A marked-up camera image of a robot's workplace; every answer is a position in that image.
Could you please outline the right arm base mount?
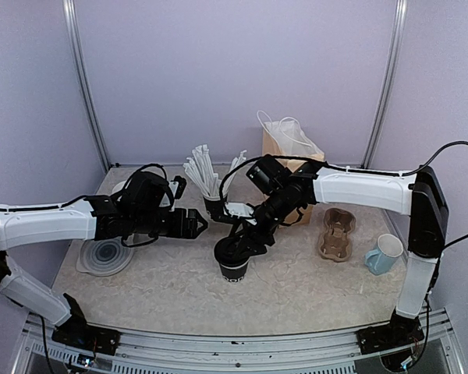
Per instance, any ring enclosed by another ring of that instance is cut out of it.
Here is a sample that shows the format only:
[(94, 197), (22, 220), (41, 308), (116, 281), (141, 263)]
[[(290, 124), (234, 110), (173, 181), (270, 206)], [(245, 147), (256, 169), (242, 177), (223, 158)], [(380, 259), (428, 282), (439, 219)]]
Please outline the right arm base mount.
[(368, 355), (422, 341), (424, 332), (418, 317), (409, 319), (393, 312), (387, 323), (360, 329), (356, 336), (361, 354)]

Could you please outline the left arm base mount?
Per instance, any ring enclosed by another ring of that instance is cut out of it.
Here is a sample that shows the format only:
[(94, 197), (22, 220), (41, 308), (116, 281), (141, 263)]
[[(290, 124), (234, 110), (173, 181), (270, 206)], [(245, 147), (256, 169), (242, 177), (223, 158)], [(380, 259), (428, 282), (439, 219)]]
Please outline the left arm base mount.
[(88, 324), (77, 301), (66, 293), (63, 296), (69, 305), (69, 318), (63, 324), (55, 326), (52, 340), (70, 347), (114, 356), (121, 333)]

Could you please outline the black plastic cup lid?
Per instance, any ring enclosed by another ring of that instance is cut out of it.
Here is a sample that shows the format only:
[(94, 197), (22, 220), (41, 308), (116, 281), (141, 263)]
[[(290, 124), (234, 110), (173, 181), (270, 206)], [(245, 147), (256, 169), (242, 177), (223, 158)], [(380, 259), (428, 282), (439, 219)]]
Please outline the black plastic cup lid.
[(231, 264), (231, 265), (236, 265), (239, 263), (242, 263), (246, 260), (241, 260), (241, 261), (235, 261), (233, 259), (233, 253), (227, 253), (227, 244), (228, 244), (229, 238), (223, 238), (214, 247), (214, 258), (216, 261), (219, 263), (225, 263), (225, 264)]

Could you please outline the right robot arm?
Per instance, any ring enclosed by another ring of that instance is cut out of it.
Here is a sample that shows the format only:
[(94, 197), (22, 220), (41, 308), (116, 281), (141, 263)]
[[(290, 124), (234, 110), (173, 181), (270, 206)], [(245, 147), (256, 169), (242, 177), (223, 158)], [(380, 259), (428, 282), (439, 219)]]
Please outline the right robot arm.
[(446, 248), (449, 208), (434, 170), (422, 165), (414, 171), (343, 168), (311, 159), (295, 170), (282, 157), (252, 159), (246, 176), (266, 196), (256, 206), (222, 204), (230, 217), (245, 227), (232, 246), (234, 259), (264, 252), (273, 232), (295, 210), (310, 205), (346, 204), (381, 210), (404, 244), (406, 275), (397, 299), (397, 316), (383, 329), (384, 340), (399, 346), (414, 331), (413, 321), (437, 281)]

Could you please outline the black cup holding straws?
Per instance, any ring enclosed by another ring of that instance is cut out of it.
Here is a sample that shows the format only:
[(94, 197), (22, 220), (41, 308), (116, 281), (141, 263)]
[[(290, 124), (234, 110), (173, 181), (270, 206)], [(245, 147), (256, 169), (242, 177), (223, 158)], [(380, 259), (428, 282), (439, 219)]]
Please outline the black cup holding straws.
[(219, 196), (203, 196), (205, 209), (214, 222), (230, 224), (231, 217), (224, 211), (224, 203)]

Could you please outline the stack of paper cups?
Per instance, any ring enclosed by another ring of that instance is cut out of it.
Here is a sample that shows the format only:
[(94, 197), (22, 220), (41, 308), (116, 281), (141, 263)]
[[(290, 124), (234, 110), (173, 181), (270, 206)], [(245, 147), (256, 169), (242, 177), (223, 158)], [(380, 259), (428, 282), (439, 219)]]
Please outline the stack of paper cups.
[(119, 196), (122, 195), (125, 189), (127, 188), (129, 182), (128, 181), (121, 181), (116, 184), (112, 189), (112, 195)]

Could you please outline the cardboard cup carrier tray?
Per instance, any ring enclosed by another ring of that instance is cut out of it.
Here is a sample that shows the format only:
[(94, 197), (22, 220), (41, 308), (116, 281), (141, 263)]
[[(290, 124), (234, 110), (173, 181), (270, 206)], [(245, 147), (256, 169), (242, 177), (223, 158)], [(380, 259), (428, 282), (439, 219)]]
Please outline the cardboard cup carrier tray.
[(325, 211), (323, 231), (317, 242), (317, 254), (336, 263), (349, 260), (352, 255), (350, 235), (356, 227), (356, 218), (347, 210), (331, 208)]

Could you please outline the brown paper takeout bag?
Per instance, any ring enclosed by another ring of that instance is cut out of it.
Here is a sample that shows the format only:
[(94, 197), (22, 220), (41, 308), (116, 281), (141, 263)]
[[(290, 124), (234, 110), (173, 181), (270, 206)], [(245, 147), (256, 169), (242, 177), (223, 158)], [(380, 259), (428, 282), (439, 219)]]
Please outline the brown paper takeout bag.
[(263, 129), (263, 155), (291, 157), (280, 160), (290, 171), (296, 171), (303, 164), (298, 157), (324, 161), (324, 152), (305, 135), (296, 118), (287, 116), (272, 120), (266, 112), (258, 111), (257, 119)]

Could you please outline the aluminium front rail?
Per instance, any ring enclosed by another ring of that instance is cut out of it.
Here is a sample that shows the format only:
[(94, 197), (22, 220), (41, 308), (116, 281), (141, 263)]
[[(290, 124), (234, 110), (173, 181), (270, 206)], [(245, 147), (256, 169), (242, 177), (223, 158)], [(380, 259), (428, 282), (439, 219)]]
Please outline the aluminium front rail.
[(27, 317), (7, 373), (385, 373), (405, 347), (364, 354), (358, 327), (271, 336), (201, 336), (120, 329), (113, 355), (51, 340), (52, 328)]

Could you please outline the light blue ceramic mug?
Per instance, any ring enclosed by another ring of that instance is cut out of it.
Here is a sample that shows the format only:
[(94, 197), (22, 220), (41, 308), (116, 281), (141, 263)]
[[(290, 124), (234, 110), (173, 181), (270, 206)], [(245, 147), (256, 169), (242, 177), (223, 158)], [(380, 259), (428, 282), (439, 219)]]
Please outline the light blue ceramic mug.
[(403, 244), (392, 234), (380, 235), (375, 247), (364, 257), (364, 264), (374, 275), (382, 275), (390, 271), (398, 258), (403, 254)]

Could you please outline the black paper coffee cup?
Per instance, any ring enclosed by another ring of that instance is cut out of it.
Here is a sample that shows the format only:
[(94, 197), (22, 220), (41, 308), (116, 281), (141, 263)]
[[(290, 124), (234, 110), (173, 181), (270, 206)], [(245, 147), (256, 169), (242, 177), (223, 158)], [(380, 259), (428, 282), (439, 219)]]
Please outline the black paper coffee cup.
[(249, 260), (236, 264), (219, 263), (222, 278), (230, 284), (238, 284), (246, 276)]

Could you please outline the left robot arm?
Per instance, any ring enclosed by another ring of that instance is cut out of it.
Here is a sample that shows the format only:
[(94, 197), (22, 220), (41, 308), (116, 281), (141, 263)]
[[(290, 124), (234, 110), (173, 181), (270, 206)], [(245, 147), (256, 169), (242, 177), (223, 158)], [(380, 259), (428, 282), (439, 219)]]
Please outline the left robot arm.
[(0, 205), (0, 294), (44, 317), (76, 346), (88, 345), (93, 328), (78, 311), (75, 300), (54, 292), (23, 270), (6, 252), (38, 243), (71, 240), (101, 241), (147, 235), (195, 239), (207, 229), (207, 221), (196, 209), (132, 202), (112, 196), (85, 196), (72, 203), (52, 206)]

